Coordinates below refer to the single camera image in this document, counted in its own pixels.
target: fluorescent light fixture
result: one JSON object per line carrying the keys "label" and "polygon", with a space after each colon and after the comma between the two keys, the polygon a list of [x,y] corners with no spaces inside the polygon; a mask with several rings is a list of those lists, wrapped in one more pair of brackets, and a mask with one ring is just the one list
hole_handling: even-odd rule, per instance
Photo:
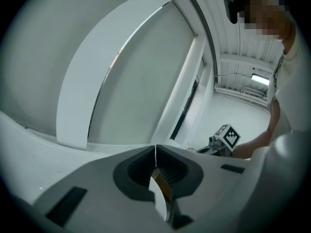
{"label": "fluorescent light fixture", "polygon": [[257,75],[257,74],[252,74],[252,80],[254,81],[257,81],[259,83],[262,83],[262,84],[265,84],[265,85],[269,85],[269,79],[263,77],[263,76],[260,76],[260,75]]}

